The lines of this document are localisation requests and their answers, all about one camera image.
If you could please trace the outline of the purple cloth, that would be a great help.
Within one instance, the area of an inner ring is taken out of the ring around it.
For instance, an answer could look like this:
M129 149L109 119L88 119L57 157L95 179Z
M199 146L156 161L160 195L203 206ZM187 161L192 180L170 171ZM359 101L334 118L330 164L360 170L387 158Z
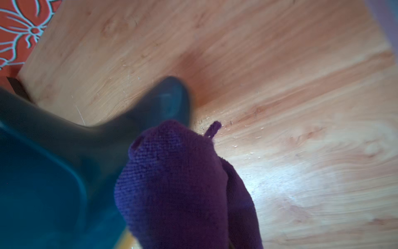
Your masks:
M169 120L129 148L115 185L116 206L144 249L260 249L254 202L219 157L214 122L199 135Z

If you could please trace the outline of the teal rubber boot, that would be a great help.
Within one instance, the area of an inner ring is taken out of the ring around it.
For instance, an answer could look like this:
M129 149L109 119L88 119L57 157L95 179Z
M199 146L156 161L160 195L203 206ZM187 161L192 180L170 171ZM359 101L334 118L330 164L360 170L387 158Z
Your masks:
M130 145L166 120L188 125L190 109L188 89L172 76L94 127L1 90L1 248L114 248L126 227L114 186Z

